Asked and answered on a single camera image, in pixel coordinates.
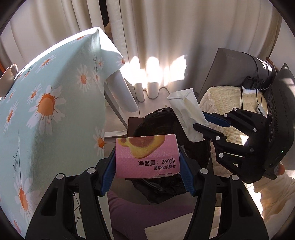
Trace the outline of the right hand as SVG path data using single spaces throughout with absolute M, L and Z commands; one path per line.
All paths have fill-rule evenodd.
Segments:
M 274 173 L 276 176 L 283 175 L 285 173 L 286 169 L 283 164 L 279 163 L 275 168 L 274 168 Z

